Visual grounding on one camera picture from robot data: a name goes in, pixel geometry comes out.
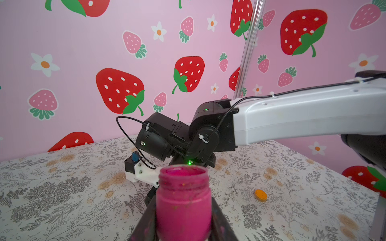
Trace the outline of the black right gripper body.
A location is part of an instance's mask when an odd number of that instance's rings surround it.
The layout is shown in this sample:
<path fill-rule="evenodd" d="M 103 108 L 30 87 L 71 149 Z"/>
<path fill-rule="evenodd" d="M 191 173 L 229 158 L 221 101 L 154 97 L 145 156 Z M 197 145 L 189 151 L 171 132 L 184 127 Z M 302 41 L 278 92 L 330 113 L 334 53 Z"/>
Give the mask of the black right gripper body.
<path fill-rule="evenodd" d="M 148 206 L 148 205 L 150 204 L 151 200 L 152 200 L 153 197 L 156 195 L 157 189 L 158 189 L 157 187 L 154 187 L 154 186 L 153 186 L 153 187 L 149 190 L 149 192 L 148 192 L 148 194 L 147 194 L 147 196 L 146 196 L 146 198 L 145 198 L 145 200 L 144 200 L 146 206 Z"/>

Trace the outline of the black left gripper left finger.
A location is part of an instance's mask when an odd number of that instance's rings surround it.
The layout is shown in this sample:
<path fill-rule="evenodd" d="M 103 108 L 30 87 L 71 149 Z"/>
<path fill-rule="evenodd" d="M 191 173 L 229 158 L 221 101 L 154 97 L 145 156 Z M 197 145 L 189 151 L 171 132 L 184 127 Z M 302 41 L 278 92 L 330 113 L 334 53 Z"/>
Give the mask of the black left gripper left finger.
<path fill-rule="evenodd" d="M 150 201 L 144 215 L 128 238 L 128 241 L 156 241 L 156 197 Z"/>

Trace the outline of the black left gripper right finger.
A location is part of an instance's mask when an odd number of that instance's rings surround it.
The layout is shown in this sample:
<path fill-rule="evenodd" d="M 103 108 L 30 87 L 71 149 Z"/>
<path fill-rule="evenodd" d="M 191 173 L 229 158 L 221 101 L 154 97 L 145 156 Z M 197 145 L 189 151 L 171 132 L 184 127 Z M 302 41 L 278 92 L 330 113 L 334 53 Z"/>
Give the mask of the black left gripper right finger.
<path fill-rule="evenodd" d="M 218 203 L 213 197 L 210 241 L 238 241 Z"/>

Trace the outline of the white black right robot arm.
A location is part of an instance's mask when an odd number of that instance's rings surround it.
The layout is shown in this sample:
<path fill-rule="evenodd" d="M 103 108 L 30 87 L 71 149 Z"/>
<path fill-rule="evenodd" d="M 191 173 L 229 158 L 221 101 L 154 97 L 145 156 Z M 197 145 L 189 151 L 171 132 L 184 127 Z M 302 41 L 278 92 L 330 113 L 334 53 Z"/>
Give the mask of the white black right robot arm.
<path fill-rule="evenodd" d="M 347 82 L 201 104 L 186 125 L 160 113 L 135 146 L 159 160 L 214 167 L 215 153 L 254 143 L 339 134 L 366 162 L 386 166 L 386 74 L 358 72 Z"/>

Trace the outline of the magenta paint jar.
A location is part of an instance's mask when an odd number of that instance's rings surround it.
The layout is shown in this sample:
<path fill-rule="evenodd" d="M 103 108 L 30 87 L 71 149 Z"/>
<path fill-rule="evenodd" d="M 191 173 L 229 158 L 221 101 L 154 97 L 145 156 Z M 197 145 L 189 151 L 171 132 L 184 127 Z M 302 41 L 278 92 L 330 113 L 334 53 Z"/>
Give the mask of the magenta paint jar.
<path fill-rule="evenodd" d="M 210 234 L 212 193 L 207 168 L 161 169 L 156 192 L 156 231 L 162 241 L 205 241 Z"/>

